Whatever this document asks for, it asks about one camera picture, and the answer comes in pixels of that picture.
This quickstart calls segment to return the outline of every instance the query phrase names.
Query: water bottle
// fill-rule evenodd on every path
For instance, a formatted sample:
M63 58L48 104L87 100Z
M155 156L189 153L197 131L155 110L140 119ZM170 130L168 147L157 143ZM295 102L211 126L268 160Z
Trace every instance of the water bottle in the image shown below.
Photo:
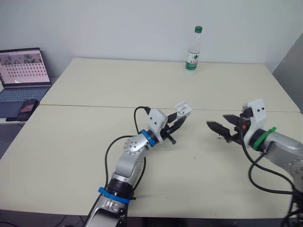
M195 73L199 61L202 29L203 28L201 26L195 27L195 39L193 40L187 51L185 69L186 74L190 76Z

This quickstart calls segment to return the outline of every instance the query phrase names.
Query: white plastic bracket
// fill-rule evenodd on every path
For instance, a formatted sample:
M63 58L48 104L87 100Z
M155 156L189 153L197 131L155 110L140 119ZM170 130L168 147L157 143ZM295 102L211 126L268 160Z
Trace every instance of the white plastic bracket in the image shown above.
M159 143L163 142L160 135L161 129L165 127L167 123L167 116L159 109L151 109L148 114L147 128L157 137Z
M187 101L183 101L175 106L175 110L177 111L177 120L178 120L182 117L189 116L192 109L188 105Z
M264 127L267 119L264 100L262 98L256 99L243 106L243 110L251 108L253 116L250 118L250 128L244 136L244 143L249 146L249 141L252 135L258 130Z

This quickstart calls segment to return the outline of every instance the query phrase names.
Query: green bottle cap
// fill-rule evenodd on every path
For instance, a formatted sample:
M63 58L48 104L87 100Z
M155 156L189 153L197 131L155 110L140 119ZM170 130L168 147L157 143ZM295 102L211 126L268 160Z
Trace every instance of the green bottle cap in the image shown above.
M201 26L196 26L195 27L195 32L197 32L197 33L201 33L202 32L202 27Z

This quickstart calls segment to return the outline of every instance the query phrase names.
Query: robotic arm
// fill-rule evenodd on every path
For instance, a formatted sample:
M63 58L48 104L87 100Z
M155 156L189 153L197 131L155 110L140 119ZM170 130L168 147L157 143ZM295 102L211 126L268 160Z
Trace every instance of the robotic arm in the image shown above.
M240 117L232 114L223 117L229 123L235 125L234 130L237 132L235 135L231 135L229 129L217 122L207 122L208 127L223 136L227 142L234 141L242 145L244 151L248 146L260 151L268 160L283 168L292 176L294 202L298 205L296 214L299 219L302 219L303 144L275 132L276 127L268 131L263 129L267 118L263 99L246 103Z
M187 102L176 106L175 113L166 116L159 109L145 109L148 114L147 128L130 137L124 145L108 185L100 187L100 195L93 205L85 227L123 227L126 226L127 208L134 200L134 189L141 170L143 159L157 144L169 139L176 141L171 134L184 123L191 112Z

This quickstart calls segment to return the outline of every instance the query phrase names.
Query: laptop screen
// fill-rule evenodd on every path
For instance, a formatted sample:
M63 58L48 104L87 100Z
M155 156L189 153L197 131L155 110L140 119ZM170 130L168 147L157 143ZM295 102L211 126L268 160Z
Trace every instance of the laptop screen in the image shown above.
M0 51L3 87L48 87L51 82L39 48Z

